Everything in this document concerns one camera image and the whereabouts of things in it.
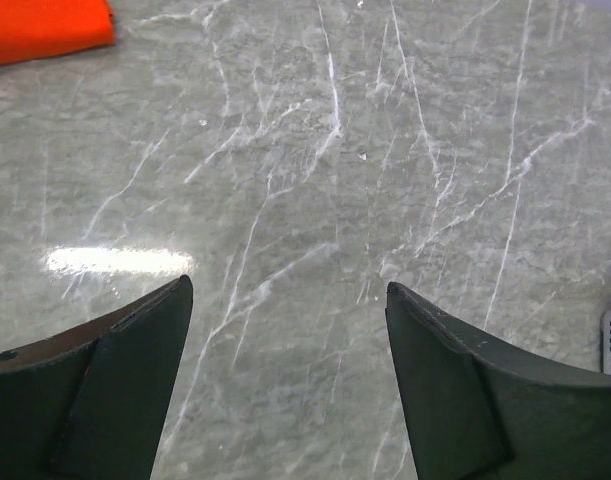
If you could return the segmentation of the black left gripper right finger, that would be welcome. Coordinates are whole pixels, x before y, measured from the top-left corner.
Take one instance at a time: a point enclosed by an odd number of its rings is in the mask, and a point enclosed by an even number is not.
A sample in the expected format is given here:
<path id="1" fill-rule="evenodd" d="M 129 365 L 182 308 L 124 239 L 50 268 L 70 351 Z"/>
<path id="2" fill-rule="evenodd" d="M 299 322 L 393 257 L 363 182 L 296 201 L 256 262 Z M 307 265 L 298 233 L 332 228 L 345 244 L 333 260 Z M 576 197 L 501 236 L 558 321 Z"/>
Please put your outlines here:
<path id="1" fill-rule="evenodd" d="M 507 343 L 406 286 L 386 323 L 421 479 L 611 479 L 611 376 Z"/>

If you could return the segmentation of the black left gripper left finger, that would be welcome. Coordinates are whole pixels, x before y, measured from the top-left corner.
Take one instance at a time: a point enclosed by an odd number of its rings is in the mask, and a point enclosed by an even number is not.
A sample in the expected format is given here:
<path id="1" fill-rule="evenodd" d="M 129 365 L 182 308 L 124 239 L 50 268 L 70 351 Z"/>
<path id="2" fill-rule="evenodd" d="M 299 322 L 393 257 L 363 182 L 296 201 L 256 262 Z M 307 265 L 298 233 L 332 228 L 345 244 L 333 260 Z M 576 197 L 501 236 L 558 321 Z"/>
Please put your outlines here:
<path id="1" fill-rule="evenodd" d="M 188 276 L 0 352 L 0 479 L 148 479 L 187 338 Z"/>

